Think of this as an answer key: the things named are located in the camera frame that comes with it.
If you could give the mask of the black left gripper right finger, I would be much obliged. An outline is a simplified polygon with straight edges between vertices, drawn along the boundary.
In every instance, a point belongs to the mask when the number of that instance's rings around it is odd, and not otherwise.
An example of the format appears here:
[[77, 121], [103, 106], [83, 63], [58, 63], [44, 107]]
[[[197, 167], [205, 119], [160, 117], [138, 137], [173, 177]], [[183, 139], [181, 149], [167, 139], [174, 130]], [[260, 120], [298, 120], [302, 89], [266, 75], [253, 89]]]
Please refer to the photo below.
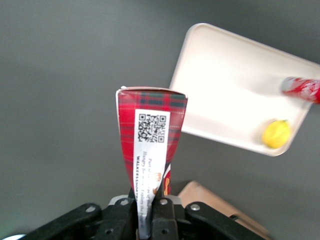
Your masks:
[[178, 240], [178, 225], [175, 220], [174, 203], [166, 197], [152, 203], [150, 240]]

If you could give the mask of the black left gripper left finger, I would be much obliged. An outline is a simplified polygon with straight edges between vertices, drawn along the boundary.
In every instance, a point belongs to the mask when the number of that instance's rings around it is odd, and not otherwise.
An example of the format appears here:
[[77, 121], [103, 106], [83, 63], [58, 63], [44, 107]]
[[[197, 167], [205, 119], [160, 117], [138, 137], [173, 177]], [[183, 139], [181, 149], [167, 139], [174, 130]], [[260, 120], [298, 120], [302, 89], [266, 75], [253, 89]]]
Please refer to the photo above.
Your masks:
[[133, 189], [127, 195], [113, 197], [108, 204], [106, 235], [109, 240], [137, 238], [137, 204]]

